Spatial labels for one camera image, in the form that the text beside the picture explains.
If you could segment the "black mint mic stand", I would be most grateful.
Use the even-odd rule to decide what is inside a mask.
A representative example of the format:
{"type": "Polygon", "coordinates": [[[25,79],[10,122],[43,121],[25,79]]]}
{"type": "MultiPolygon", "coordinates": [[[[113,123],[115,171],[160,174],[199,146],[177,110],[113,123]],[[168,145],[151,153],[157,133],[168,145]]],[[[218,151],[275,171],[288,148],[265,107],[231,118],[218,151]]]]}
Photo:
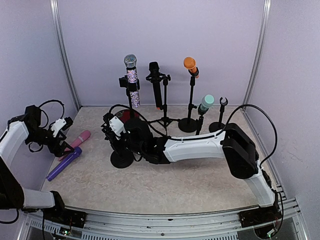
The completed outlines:
{"type": "Polygon", "coordinates": [[[202,114],[200,114],[198,120],[196,121],[196,123],[197,123],[196,133],[195,133],[196,136],[198,136],[200,134],[202,126],[203,126],[203,122],[204,122],[204,116],[202,114]]]}

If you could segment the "mint green microphone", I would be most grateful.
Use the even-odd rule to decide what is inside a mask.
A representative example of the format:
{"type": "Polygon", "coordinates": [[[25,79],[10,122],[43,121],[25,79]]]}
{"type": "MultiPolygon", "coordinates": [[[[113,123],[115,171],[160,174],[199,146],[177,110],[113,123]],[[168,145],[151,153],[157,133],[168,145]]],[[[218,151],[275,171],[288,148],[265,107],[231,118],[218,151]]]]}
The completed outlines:
{"type": "Polygon", "coordinates": [[[197,109],[198,114],[203,116],[209,110],[209,108],[211,108],[214,105],[214,102],[215,98],[211,94],[205,95],[202,98],[201,103],[197,109]]]}

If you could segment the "pink microphone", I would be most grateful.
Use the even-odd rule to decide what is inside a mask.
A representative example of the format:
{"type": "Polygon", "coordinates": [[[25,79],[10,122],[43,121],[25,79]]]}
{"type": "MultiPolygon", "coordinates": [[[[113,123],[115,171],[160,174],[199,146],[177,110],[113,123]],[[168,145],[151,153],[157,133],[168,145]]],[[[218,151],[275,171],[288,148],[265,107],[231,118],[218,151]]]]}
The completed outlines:
{"type": "Polygon", "coordinates": [[[83,131],[72,143],[71,147],[76,149],[72,153],[61,157],[58,161],[59,162],[72,162],[77,157],[80,156],[82,150],[78,151],[79,146],[84,143],[89,137],[91,136],[91,132],[89,130],[83,131]]]}

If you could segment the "black purple mic stand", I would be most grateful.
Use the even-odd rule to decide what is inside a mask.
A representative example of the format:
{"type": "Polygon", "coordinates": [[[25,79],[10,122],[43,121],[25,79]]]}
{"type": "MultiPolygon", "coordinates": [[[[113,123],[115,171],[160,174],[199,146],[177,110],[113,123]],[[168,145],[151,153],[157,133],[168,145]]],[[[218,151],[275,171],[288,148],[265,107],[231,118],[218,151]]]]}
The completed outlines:
{"type": "Polygon", "coordinates": [[[127,150],[114,150],[110,156],[111,164],[117,169],[129,167],[134,162],[134,154],[127,150]]]}

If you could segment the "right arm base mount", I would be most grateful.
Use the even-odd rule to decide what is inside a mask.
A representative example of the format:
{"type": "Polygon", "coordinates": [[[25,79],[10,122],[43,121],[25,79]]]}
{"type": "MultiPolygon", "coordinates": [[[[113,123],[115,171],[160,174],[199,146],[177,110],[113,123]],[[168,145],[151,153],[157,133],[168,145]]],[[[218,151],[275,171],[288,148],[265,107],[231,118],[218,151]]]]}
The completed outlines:
{"type": "Polygon", "coordinates": [[[282,218],[282,212],[274,206],[259,207],[238,213],[242,228],[260,225],[282,218]]]}

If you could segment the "purple microphone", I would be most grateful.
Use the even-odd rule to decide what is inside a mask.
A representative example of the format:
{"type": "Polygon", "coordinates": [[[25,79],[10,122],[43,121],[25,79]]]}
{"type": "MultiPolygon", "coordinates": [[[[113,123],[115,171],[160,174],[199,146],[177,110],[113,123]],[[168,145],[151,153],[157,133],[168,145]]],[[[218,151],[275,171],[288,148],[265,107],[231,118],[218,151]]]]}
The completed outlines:
{"type": "Polygon", "coordinates": [[[46,177],[46,179],[51,182],[56,178],[69,164],[71,164],[75,159],[77,159],[82,154],[82,149],[77,146],[74,151],[70,153],[66,158],[64,158],[46,177]]]}

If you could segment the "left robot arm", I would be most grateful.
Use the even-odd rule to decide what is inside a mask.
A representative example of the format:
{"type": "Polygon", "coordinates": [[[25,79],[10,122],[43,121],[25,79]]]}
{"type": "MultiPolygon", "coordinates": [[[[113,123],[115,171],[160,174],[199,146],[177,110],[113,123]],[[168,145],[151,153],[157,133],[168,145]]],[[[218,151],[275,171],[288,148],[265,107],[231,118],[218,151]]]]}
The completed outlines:
{"type": "Polygon", "coordinates": [[[23,187],[12,173],[16,155],[23,144],[46,146],[55,157],[71,154],[74,148],[66,142],[64,131],[72,124],[71,117],[61,116],[51,125],[41,125],[40,106],[29,105],[25,112],[7,121],[0,137],[0,208],[29,211],[49,209],[57,221],[63,223],[70,218],[70,211],[57,191],[40,191],[23,187]]]}

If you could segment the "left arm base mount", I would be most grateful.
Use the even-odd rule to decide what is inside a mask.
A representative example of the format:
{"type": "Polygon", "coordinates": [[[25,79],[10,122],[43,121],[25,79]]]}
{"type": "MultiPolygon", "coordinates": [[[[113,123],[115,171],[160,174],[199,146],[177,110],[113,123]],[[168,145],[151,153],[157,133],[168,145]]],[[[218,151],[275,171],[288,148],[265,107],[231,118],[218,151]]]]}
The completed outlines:
{"type": "Polygon", "coordinates": [[[66,225],[69,227],[84,228],[87,214],[83,211],[65,209],[63,211],[49,211],[48,208],[43,210],[44,219],[66,225]]]}

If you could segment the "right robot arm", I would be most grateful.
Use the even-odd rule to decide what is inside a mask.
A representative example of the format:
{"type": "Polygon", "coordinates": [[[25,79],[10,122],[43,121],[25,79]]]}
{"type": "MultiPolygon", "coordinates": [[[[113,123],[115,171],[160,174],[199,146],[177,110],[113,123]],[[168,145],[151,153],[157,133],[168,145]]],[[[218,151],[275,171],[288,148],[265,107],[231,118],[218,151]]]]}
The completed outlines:
{"type": "Polygon", "coordinates": [[[135,156],[154,165],[166,165],[184,160],[226,159],[230,173],[244,180],[257,199],[256,218],[266,222],[275,212],[278,193],[263,168],[255,143],[235,123],[229,121],[221,130],[195,136],[171,137],[158,133],[139,112],[129,109],[129,118],[121,120],[109,110],[103,116],[102,132],[113,152],[112,165],[118,169],[129,167],[135,156]]]}

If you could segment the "black pink mic stand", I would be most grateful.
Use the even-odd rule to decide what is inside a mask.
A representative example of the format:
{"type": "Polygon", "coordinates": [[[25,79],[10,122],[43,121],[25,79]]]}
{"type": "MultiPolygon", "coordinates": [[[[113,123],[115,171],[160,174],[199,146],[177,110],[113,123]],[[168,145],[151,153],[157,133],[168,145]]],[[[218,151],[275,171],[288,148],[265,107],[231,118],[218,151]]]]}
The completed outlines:
{"type": "Polygon", "coordinates": [[[209,125],[209,132],[213,133],[216,132],[218,130],[222,130],[225,126],[225,124],[223,123],[223,116],[224,116],[224,112],[225,112],[225,107],[228,105],[228,99],[226,97],[221,97],[219,99],[219,103],[220,103],[220,109],[219,109],[219,119],[218,121],[212,122],[209,125]]]}

